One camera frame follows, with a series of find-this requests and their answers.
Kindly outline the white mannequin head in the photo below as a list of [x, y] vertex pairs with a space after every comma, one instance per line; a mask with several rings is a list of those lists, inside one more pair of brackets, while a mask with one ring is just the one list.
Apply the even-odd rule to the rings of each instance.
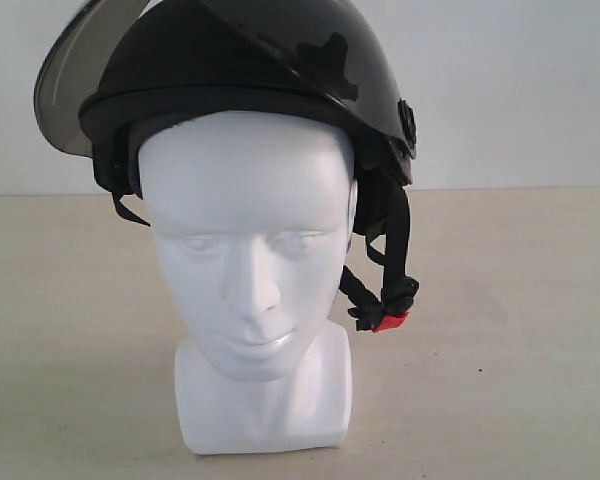
[[329, 319], [358, 185], [340, 128], [232, 111], [158, 120], [136, 155], [156, 256], [186, 334], [178, 420], [201, 455], [337, 447], [346, 330]]

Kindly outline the black helmet with tinted visor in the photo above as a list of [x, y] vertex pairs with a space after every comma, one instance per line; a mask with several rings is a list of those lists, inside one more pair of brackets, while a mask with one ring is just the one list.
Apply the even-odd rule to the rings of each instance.
[[384, 50], [349, 1], [87, 1], [33, 87], [41, 135], [91, 160], [117, 214], [141, 192], [142, 136], [230, 110], [294, 115], [343, 129], [361, 187], [354, 232], [383, 270], [379, 294], [350, 271], [340, 291], [360, 331], [400, 326], [418, 282], [405, 270], [417, 127]]

